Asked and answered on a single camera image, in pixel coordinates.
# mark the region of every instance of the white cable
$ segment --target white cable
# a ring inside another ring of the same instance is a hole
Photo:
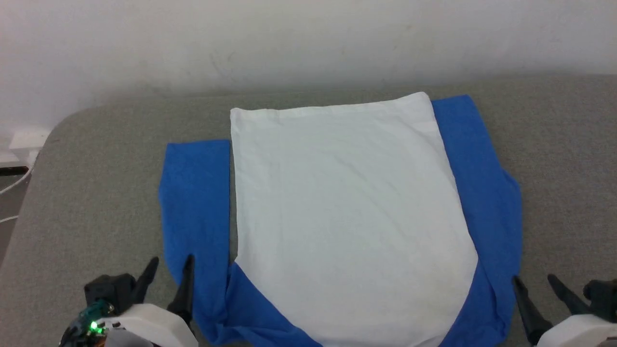
[[[4,222],[8,222],[10,220],[17,219],[17,217],[19,217],[19,216],[18,215],[14,215],[13,217],[5,218],[5,219],[0,219],[0,224],[4,223]]]
[[[15,183],[11,184],[10,186],[4,188],[3,190],[0,190],[0,195],[4,194],[5,192],[7,192],[9,189],[13,188],[14,186],[18,185],[19,183],[21,183],[23,180],[25,180],[28,175],[30,174],[30,172],[32,172],[32,166],[28,169],[28,171],[26,171],[26,174],[24,176],[22,176],[20,179],[18,179]]]

